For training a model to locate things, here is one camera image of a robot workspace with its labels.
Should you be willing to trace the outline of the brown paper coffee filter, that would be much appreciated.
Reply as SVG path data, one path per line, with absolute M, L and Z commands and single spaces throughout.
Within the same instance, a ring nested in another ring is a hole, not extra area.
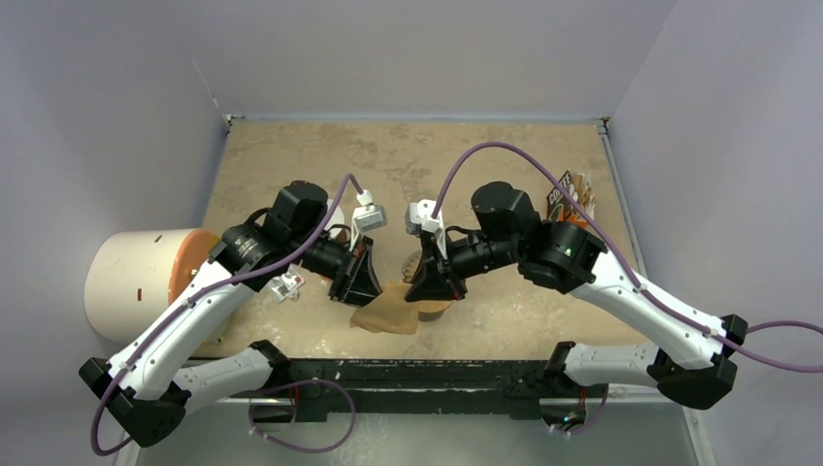
M 354 310 L 349 326 L 372 333 L 415 334 L 418 327 L 418 304 L 406 301 L 410 288 L 407 283 L 387 284 L 373 301 Z

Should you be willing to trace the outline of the smoked glass dripper cone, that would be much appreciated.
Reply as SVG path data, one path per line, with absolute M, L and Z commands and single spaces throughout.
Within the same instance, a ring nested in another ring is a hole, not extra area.
M 420 250 L 411 253 L 401 268 L 401 278 L 403 283 L 412 283 L 417 268 L 419 267 L 422 252 Z

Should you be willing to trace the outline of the white paper coffee filter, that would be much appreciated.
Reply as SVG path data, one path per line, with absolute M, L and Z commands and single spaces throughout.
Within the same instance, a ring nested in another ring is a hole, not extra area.
M 329 237 L 338 242 L 347 241 L 346 218 L 343 210 L 339 206 L 333 205 L 333 200 L 327 201 L 328 211 L 331 213 L 329 220 L 326 222 L 324 230 L 329 234 Z

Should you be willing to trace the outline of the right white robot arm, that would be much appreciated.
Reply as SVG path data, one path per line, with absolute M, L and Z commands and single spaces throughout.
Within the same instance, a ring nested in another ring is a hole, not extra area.
M 621 265 L 616 253 L 585 229 L 542 219 L 529 195 L 506 182 L 478 188 L 471 207 L 478 227 L 448 237 L 433 201 L 408 206 L 408 232 L 421 244 L 409 302 L 456 301 L 469 278 L 509 265 L 527 281 L 568 294 L 615 316 L 644 335 L 635 346 L 595 347 L 564 342 L 545 368 L 547 387 L 559 395 L 606 383 L 657 389 L 688 408 L 706 410 L 734 387 L 732 360 L 747 323 L 686 305 Z

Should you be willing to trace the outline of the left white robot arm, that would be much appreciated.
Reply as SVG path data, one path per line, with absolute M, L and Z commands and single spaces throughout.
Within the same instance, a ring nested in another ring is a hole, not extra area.
M 130 442 L 143 448 L 168 437 L 187 415 L 217 400 L 259 390 L 276 397 L 294 386 L 289 358 L 261 340 L 199 366 L 188 359 L 234 311 L 271 280 L 299 265 L 331 281 L 332 300 L 361 307 L 380 292 L 368 232 L 387 223 L 366 189 L 346 226 L 347 244 L 332 236 L 339 196 L 295 181 L 274 203 L 224 231 L 192 282 L 128 347 L 90 358 L 79 374 Z

